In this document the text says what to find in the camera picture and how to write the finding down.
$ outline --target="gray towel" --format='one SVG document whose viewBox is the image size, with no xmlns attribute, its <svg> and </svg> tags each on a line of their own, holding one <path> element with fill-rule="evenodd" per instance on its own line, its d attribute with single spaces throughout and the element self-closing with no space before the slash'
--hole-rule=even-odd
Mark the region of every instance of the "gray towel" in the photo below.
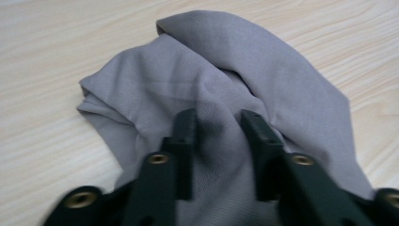
<svg viewBox="0 0 399 226">
<path fill-rule="evenodd" d="M 196 108 L 201 144 L 194 200 L 178 201 L 179 225 L 279 225 L 274 203 L 257 202 L 240 111 L 261 114 L 288 153 L 316 158 L 340 187 L 371 198 L 354 152 L 348 100 L 292 47 L 225 12 L 191 11 L 157 22 L 159 37 L 123 51 L 81 81 L 78 110 L 124 170 L 169 137 L 173 117 Z"/>
</svg>

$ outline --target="fabric fold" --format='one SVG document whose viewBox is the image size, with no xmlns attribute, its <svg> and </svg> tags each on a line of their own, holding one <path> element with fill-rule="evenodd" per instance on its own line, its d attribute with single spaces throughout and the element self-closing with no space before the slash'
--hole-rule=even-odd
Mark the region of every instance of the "fabric fold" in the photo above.
<svg viewBox="0 0 399 226">
<path fill-rule="evenodd" d="M 157 30 L 153 42 L 81 81 L 78 110 L 124 169 L 117 186 L 158 151 L 173 117 L 195 107 L 194 200 L 179 202 L 179 225 L 279 225 L 274 203 L 255 199 L 241 109 L 261 114 L 286 152 L 310 154 L 343 189 L 373 195 L 356 161 L 347 99 L 292 47 L 225 12 L 171 16 Z"/>
</svg>

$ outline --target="folded fabric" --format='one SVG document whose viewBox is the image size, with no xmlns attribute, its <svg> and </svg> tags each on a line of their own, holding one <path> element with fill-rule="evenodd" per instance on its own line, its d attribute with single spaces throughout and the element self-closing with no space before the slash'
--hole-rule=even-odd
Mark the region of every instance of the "folded fabric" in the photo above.
<svg viewBox="0 0 399 226">
<path fill-rule="evenodd" d="M 134 180 L 147 153 L 170 136 L 174 116 L 196 108 L 194 199 L 178 201 L 179 225 L 279 225 L 257 202 L 241 109 L 261 114 L 288 153 L 316 158 L 343 189 L 373 190 L 354 152 L 349 104 L 297 51 L 225 12 L 191 11 L 157 22 L 159 37 L 126 50 L 81 81 L 78 110 Z"/>
</svg>

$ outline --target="towel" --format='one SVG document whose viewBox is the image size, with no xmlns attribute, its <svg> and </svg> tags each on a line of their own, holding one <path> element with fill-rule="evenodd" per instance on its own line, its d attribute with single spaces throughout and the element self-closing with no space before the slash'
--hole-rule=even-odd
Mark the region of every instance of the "towel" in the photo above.
<svg viewBox="0 0 399 226">
<path fill-rule="evenodd" d="M 279 225 L 274 202 L 257 202 L 241 109 L 257 112 L 287 153 L 314 157 L 341 188 L 371 199 L 356 160 L 347 98 L 301 54 L 264 28 L 218 11 L 156 22 L 159 34 L 84 78 L 80 113 L 118 159 L 116 187 L 171 135 L 174 116 L 196 108 L 193 200 L 178 225 Z"/>
</svg>

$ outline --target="light wood surface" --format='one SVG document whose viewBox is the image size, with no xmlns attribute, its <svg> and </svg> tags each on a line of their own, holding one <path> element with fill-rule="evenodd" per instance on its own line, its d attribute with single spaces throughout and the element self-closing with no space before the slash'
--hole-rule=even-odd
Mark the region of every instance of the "light wood surface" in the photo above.
<svg viewBox="0 0 399 226">
<path fill-rule="evenodd" d="M 359 162 L 399 188 L 399 1 L 0 1 L 0 225 L 40 225 L 66 191 L 121 171 L 75 110 L 78 81 L 157 37 L 155 21 L 228 11 L 304 55 L 351 101 Z"/>
</svg>

